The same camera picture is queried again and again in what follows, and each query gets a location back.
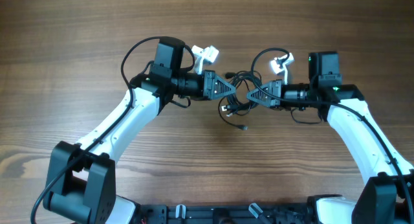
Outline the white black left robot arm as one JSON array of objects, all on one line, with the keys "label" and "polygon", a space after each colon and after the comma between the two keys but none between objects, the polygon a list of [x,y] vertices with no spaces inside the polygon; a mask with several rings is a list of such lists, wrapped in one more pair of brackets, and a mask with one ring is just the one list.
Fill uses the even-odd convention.
[{"label": "white black left robot arm", "polygon": [[200,48],[168,36],[157,38],[154,60],[132,79],[118,106],[76,143],[59,142],[52,150],[46,185],[32,208],[39,207],[75,223],[144,223],[140,205],[116,194],[115,166],[139,131],[174,97],[215,100],[235,88],[203,65],[218,50]]}]

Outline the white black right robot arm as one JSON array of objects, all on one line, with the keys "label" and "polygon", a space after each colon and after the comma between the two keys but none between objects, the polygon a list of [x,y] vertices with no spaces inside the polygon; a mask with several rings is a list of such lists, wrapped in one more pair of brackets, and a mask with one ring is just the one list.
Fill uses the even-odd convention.
[{"label": "white black right robot arm", "polygon": [[357,201],[338,195],[309,198],[315,223],[412,223],[413,165],[389,142],[370,114],[363,94],[343,84],[337,52],[309,54],[309,82],[291,84],[286,52],[270,66],[282,80],[255,83],[247,99],[272,109],[315,108],[341,137],[364,180]]}]

